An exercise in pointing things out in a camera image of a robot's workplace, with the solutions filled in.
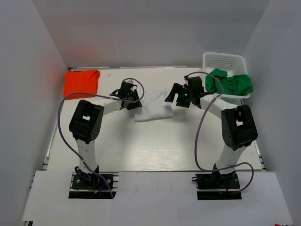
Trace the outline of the white t shirt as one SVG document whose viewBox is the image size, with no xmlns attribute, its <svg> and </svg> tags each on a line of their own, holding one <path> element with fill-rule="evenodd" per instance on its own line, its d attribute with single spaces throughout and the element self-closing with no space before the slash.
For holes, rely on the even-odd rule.
<svg viewBox="0 0 301 226">
<path fill-rule="evenodd" d="M 165 102 L 166 89 L 148 90 L 141 100 L 142 107 L 135 109 L 135 122 L 146 122 L 173 118 L 173 110 L 169 102 Z"/>
</svg>

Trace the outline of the green t shirt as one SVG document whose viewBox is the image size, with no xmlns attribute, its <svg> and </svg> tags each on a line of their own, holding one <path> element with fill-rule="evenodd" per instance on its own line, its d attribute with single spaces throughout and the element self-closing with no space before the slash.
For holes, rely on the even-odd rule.
<svg viewBox="0 0 301 226">
<path fill-rule="evenodd" d="M 252 80 L 247 74 L 228 76 L 226 71 L 214 69 L 210 72 L 215 79 L 207 75 L 206 90 L 213 93 L 226 95 L 246 96 L 253 92 Z"/>
</svg>

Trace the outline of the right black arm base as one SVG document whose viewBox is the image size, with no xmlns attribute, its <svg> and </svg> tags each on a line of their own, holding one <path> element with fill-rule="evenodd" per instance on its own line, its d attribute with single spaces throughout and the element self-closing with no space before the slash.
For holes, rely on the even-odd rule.
<svg viewBox="0 0 301 226">
<path fill-rule="evenodd" d="M 223 178 L 218 172 L 201 173 L 192 177 L 196 183 L 199 201 L 241 200 L 240 184 L 236 172 Z"/>
</svg>

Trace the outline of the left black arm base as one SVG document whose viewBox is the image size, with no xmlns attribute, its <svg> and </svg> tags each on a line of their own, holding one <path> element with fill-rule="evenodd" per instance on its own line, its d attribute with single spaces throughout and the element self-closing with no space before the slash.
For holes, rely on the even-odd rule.
<svg viewBox="0 0 301 226">
<path fill-rule="evenodd" d="M 72 174 L 71 185 L 69 189 L 69 199 L 94 199 L 105 200 L 113 199 L 117 193 L 119 175 L 118 173 L 102 173 L 111 189 L 112 195 L 104 180 L 97 178 L 95 182 L 88 183 L 75 172 Z"/>
</svg>

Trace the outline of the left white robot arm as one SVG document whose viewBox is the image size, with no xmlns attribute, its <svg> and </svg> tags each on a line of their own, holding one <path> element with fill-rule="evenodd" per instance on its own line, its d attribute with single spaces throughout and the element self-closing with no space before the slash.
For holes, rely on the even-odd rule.
<svg viewBox="0 0 301 226">
<path fill-rule="evenodd" d="M 122 109 L 133 110 L 141 107 L 137 85 L 132 79 L 122 81 L 118 90 L 110 94 L 110 98 L 98 101 L 79 101 L 69 124 L 69 131 L 75 138 L 78 153 L 82 157 L 75 168 L 77 175 L 90 188 L 99 184 L 99 167 L 95 158 L 95 140 L 101 129 L 103 116 Z"/>
</svg>

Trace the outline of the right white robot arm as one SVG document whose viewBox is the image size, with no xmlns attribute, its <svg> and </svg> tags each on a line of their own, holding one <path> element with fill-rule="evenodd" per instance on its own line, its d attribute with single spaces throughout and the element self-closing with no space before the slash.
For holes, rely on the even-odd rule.
<svg viewBox="0 0 301 226">
<path fill-rule="evenodd" d="M 200 77 L 185 76 L 185 84 L 174 83 L 171 92 L 165 99 L 172 103 L 177 96 L 176 105 L 189 108 L 191 104 L 204 109 L 200 124 L 207 112 L 214 114 L 222 122 L 223 151 L 211 172 L 213 184 L 222 188 L 229 183 L 231 175 L 238 165 L 243 151 L 258 137 L 252 111 L 248 105 L 230 104 L 214 95 L 205 92 Z"/>
</svg>

